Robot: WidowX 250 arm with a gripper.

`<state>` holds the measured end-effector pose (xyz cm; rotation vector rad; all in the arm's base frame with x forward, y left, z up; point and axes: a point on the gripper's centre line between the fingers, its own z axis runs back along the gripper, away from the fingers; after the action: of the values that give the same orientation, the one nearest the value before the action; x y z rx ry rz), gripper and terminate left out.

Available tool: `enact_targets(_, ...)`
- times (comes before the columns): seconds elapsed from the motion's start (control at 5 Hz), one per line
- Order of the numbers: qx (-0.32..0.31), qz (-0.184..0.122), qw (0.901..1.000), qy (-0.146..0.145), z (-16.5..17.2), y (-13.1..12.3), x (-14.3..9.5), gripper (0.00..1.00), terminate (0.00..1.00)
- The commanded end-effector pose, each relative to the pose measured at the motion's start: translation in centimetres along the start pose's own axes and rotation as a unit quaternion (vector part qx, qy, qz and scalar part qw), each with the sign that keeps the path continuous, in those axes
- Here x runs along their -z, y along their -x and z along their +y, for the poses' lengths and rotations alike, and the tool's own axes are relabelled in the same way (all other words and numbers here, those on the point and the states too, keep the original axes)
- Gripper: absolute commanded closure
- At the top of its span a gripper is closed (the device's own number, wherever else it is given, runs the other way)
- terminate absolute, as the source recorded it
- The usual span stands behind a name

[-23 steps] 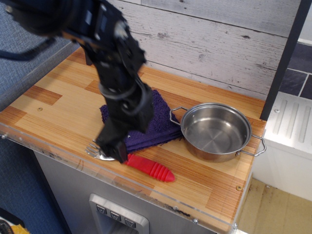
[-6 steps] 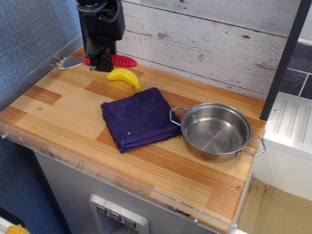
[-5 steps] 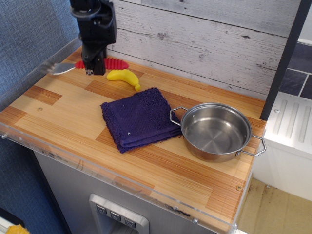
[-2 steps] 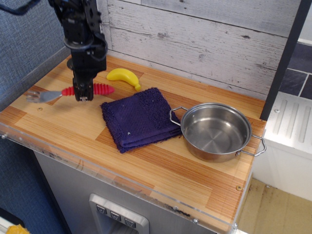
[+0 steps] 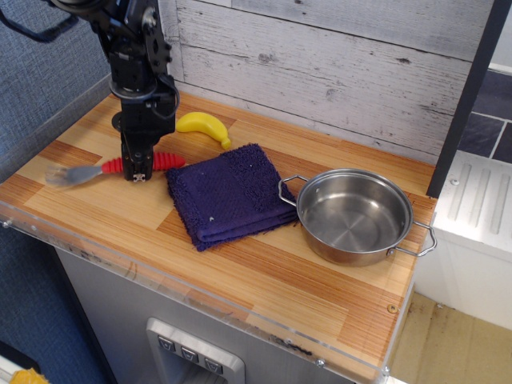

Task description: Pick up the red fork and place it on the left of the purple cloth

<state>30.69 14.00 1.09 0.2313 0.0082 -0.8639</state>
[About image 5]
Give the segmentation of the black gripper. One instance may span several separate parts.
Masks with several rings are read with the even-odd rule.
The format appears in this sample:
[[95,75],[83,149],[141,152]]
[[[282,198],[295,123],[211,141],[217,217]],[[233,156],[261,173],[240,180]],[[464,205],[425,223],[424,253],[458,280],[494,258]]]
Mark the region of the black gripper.
[[115,82],[111,90],[122,110],[112,118],[122,140],[122,172],[129,182],[147,182],[153,173],[153,148],[160,138],[175,130],[179,92],[174,79],[159,75],[144,90],[128,90]]

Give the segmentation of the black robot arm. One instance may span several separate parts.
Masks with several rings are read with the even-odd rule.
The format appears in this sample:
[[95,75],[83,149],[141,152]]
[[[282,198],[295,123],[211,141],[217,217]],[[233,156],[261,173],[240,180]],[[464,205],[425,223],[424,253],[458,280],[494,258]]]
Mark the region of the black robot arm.
[[148,181],[154,146],[175,130],[180,103],[168,73],[171,50],[162,32],[156,1],[56,1],[54,5],[88,21],[110,64],[110,89],[121,102],[112,119],[120,133],[124,177]]

